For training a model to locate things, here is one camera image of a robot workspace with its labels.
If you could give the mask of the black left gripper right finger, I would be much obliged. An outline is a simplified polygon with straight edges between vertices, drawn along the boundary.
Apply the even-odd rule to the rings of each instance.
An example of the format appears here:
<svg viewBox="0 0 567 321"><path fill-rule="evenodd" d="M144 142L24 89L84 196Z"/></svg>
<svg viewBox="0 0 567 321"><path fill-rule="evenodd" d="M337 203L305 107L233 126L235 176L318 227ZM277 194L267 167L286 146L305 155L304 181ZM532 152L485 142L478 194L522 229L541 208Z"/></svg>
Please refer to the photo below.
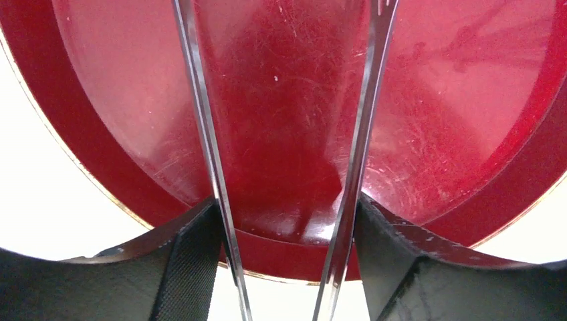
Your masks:
<svg viewBox="0 0 567 321"><path fill-rule="evenodd" d="M487 255L361 196L354 243L371 320L565 320L566 262Z"/></svg>

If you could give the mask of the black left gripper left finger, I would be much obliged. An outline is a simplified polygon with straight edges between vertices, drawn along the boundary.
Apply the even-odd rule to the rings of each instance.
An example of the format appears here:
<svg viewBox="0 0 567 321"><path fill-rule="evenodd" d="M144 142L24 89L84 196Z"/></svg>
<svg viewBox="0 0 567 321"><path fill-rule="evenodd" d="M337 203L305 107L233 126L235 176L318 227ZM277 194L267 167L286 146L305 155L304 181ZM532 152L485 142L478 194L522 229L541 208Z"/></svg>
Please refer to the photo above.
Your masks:
<svg viewBox="0 0 567 321"><path fill-rule="evenodd" d="M1 250L2 320L206 320L223 242L214 199L94 257Z"/></svg>

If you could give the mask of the clear plastic tongs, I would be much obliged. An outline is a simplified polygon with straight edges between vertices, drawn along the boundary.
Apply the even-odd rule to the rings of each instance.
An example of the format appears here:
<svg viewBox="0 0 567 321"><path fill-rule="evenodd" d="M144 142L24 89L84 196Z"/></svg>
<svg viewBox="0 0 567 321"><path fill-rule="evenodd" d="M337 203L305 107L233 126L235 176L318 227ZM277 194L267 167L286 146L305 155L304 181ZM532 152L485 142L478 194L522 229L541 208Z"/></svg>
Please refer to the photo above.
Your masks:
<svg viewBox="0 0 567 321"><path fill-rule="evenodd" d="M340 288L346 277L348 259L354 239L356 206L366 168L372 123L378 106L377 100L382 87L388 49L392 39L392 26L398 4L398 1L370 2L366 61L350 148L348 171L319 285L313 313L314 320L333 319ZM194 6L191 1L174 1L173 7L185 59L185 69L191 84L199 136L205 154L205 164L209 172L214 198L219 205L227 238L227 257L239 296L241 317L243 320L251 320L252 313L245 284L244 268L237 243L199 51Z"/></svg>

